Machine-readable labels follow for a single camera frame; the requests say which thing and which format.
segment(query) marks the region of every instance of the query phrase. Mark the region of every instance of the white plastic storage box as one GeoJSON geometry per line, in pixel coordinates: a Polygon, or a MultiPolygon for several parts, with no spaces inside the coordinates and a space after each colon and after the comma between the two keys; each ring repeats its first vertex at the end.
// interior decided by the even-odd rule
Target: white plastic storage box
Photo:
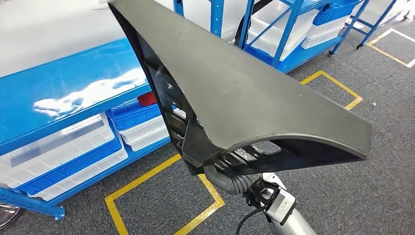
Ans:
{"type": "MultiPolygon", "coordinates": [[[[248,0],[225,0],[221,34],[221,38],[225,41],[230,42],[235,38],[239,23],[245,15],[247,3],[248,0]]],[[[210,31],[210,6],[209,0],[183,0],[184,17],[210,31]]]]}
{"type": "MultiPolygon", "coordinates": [[[[286,9],[288,5],[274,0],[264,8],[252,15],[251,27],[248,30],[247,43],[251,42],[256,36],[258,36],[270,23],[278,18],[286,9]]],[[[305,14],[298,16],[296,23],[294,24],[291,34],[288,37],[288,41],[280,57],[280,61],[283,61],[298,45],[305,39],[308,30],[313,24],[315,16],[318,14],[318,10],[311,10],[305,14]]],[[[274,57],[279,42],[281,41],[282,34],[288,22],[290,12],[285,14],[279,21],[277,21],[273,27],[265,32],[252,46],[260,49],[261,51],[274,57]]]]}
{"type": "Polygon", "coordinates": [[[339,34],[341,28],[340,29],[334,29],[331,32],[328,32],[326,34],[317,36],[317,37],[313,37],[313,38],[306,38],[304,40],[304,42],[302,42],[301,47],[303,49],[309,49],[310,47],[314,47],[317,46],[321,43],[325,43],[329,40],[332,40],[333,38],[336,38],[337,35],[339,34]]]}
{"type": "Polygon", "coordinates": [[[0,182],[16,188],[115,138],[105,113],[0,156],[0,182]]]}
{"type": "Polygon", "coordinates": [[[307,33],[307,38],[316,38],[333,32],[336,29],[340,30],[345,26],[345,22],[348,18],[349,16],[345,16],[321,25],[312,25],[307,33]]]}
{"type": "Polygon", "coordinates": [[[70,177],[57,182],[56,184],[34,194],[29,195],[30,197],[41,197],[46,201],[49,201],[62,193],[76,187],[77,185],[91,179],[95,175],[98,175],[105,170],[111,168],[112,166],[120,163],[121,161],[127,159],[128,155],[124,149],[124,145],[121,145],[122,148],[111,154],[110,156],[90,165],[89,167],[71,175],[70,177]]]}
{"type": "Polygon", "coordinates": [[[132,140],[132,142],[127,143],[127,144],[131,146],[131,150],[133,150],[134,152],[137,152],[140,149],[143,149],[167,137],[169,137],[168,130],[166,126],[164,126],[162,128],[154,130],[151,133],[148,133],[145,136],[138,137],[132,140]]]}
{"type": "MultiPolygon", "coordinates": [[[[180,109],[175,109],[174,112],[182,115],[183,117],[186,116],[186,113],[180,109]]],[[[119,133],[121,134],[124,141],[130,145],[131,143],[135,142],[135,140],[138,140],[163,128],[165,129],[166,126],[164,124],[163,117],[160,115],[125,131],[119,131],[119,133]]]]}

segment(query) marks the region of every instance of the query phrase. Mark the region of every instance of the black cable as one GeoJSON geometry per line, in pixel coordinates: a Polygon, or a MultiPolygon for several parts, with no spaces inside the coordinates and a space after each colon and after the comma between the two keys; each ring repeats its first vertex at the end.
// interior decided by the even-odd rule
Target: black cable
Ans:
{"type": "Polygon", "coordinates": [[[258,209],[256,209],[255,211],[252,211],[252,212],[250,212],[249,214],[247,214],[242,220],[241,220],[241,222],[239,222],[239,224],[238,224],[238,227],[236,228],[236,235],[239,235],[239,232],[241,231],[241,227],[242,227],[242,224],[244,224],[244,222],[245,222],[245,220],[247,220],[249,217],[251,217],[251,216],[253,216],[254,214],[256,214],[256,213],[258,213],[258,212],[261,212],[261,211],[263,211],[265,209],[265,206],[263,206],[263,207],[261,207],[261,208],[258,208],[258,209]]]}

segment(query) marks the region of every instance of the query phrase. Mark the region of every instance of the white wall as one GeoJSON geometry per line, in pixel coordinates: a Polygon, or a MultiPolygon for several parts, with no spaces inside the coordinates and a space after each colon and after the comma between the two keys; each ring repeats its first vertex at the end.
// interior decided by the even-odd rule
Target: white wall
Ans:
{"type": "Polygon", "coordinates": [[[98,0],[0,2],[0,77],[124,37],[98,0]]]}

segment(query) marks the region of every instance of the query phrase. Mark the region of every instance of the plastic bin lid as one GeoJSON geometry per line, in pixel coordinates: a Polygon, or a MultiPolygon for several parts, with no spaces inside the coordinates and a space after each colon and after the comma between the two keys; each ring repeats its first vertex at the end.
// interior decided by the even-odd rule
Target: plastic bin lid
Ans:
{"type": "Polygon", "coordinates": [[[329,9],[336,9],[346,5],[356,5],[360,2],[360,0],[332,0],[329,4],[329,9]]]}

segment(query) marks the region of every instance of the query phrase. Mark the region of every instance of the blue plastic storage bin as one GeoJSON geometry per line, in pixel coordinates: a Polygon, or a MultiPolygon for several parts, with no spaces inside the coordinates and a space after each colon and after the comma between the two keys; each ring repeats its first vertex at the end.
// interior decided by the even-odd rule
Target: blue plastic storage bin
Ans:
{"type": "Polygon", "coordinates": [[[138,100],[133,99],[108,110],[107,115],[117,130],[123,131],[155,118],[161,112],[157,104],[142,107],[138,100]]]}
{"type": "Polygon", "coordinates": [[[351,14],[354,7],[361,0],[333,0],[331,3],[319,7],[319,13],[314,18],[314,25],[321,25],[351,14]]]}
{"type": "MultiPolygon", "coordinates": [[[[115,133],[115,129],[110,122],[110,127],[115,133]]],[[[89,151],[88,153],[79,156],[61,166],[45,173],[27,183],[24,183],[16,188],[15,190],[20,190],[27,192],[30,195],[34,195],[55,183],[89,167],[90,165],[98,162],[101,159],[104,159],[111,154],[119,151],[121,149],[121,142],[115,135],[114,139],[101,145],[100,147],[89,151]]]]}

